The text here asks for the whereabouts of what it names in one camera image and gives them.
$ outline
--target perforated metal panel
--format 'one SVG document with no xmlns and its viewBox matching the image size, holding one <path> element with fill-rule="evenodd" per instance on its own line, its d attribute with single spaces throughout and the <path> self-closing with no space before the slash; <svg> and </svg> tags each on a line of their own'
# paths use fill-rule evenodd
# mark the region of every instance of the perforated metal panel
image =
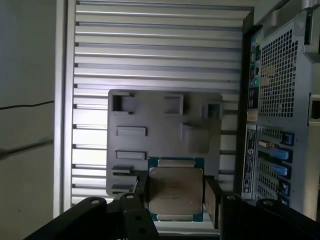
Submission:
<svg viewBox="0 0 320 240">
<path fill-rule="evenodd" d="M 291 29 L 262 48 L 259 116 L 293 117 L 298 41 L 292 35 Z"/>
<path fill-rule="evenodd" d="M 268 136 L 270 138 L 276 138 L 276 139 L 281 138 L 281 131 L 274 128 L 261 127 L 259 129 L 259 134 L 263 136 Z"/>
</svg>

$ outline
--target port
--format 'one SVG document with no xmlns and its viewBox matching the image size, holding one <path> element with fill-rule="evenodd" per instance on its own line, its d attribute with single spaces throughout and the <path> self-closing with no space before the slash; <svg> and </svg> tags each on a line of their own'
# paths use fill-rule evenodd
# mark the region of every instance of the port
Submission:
<svg viewBox="0 0 320 240">
<path fill-rule="evenodd" d="M 312 102 L 311 118 L 320 119 L 320 100 L 314 100 Z"/>
</svg>

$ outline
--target screw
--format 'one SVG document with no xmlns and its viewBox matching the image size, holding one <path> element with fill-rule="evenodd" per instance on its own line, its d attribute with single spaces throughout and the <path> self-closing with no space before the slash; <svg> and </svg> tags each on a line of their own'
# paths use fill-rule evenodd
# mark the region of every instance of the screw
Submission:
<svg viewBox="0 0 320 240">
<path fill-rule="evenodd" d="M 99 200 L 92 200 L 91 204 L 98 204 L 100 201 Z"/>
<path fill-rule="evenodd" d="M 269 201 L 269 200 L 265 200 L 263 202 L 264 205 L 267 205 L 267 206 L 272 206 L 274 203 L 272 201 Z"/>
<path fill-rule="evenodd" d="M 226 198 L 229 200 L 236 200 L 236 197 L 233 195 L 228 195 L 228 196 L 226 196 Z"/>
</svg>

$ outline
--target metal frame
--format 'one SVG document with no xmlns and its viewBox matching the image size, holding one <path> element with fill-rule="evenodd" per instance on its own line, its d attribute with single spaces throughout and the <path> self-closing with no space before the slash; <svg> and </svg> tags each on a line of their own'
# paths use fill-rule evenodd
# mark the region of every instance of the metal frame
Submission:
<svg viewBox="0 0 320 240">
<path fill-rule="evenodd" d="M 67 2 L 56 2 L 55 40 L 55 97 L 54 97 L 54 169 L 53 217 L 61 214 L 63 194 L 63 142 L 64 142 L 64 89 L 65 89 L 65 39 Z"/>
</svg>

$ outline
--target metal bracket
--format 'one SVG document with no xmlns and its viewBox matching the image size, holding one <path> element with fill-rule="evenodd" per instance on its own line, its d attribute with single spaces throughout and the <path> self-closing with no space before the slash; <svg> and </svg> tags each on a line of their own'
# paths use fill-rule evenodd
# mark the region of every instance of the metal bracket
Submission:
<svg viewBox="0 0 320 240">
<path fill-rule="evenodd" d="M 320 95 L 310 96 L 308 123 L 310 126 L 320 126 Z"/>
<path fill-rule="evenodd" d="M 304 53 L 313 63 L 320 63 L 320 7 L 313 11 L 309 28 L 309 43 L 304 46 Z"/>
</svg>

